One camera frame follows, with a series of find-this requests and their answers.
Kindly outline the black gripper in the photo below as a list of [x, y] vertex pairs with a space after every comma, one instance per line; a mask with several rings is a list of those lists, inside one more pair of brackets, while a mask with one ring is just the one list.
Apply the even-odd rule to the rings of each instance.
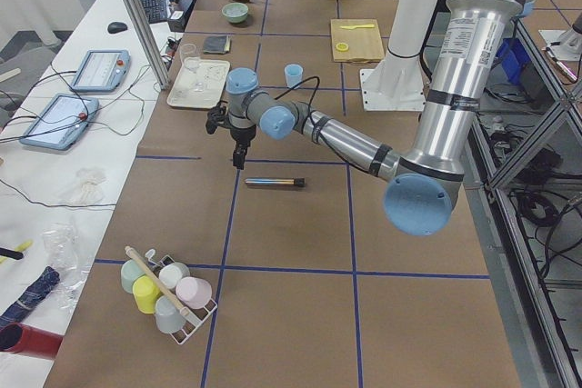
[[244, 169], [247, 154], [247, 145], [250, 145], [256, 136], [256, 127], [236, 127], [231, 121], [227, 112], [226, 101], [219, 101], [207, 113], [206, 131], [213, 134], [218, 127], [229, 131], [231, 137], [236, 141], [233, 152], [233, 166], [237, 169]]

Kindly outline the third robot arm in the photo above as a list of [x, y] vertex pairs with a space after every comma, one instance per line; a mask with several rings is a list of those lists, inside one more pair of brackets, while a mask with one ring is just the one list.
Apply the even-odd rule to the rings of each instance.
[[540, 30], [540, 35], [559, 61], [577, 61], [581, 56], [581, 15], [567, 30]]

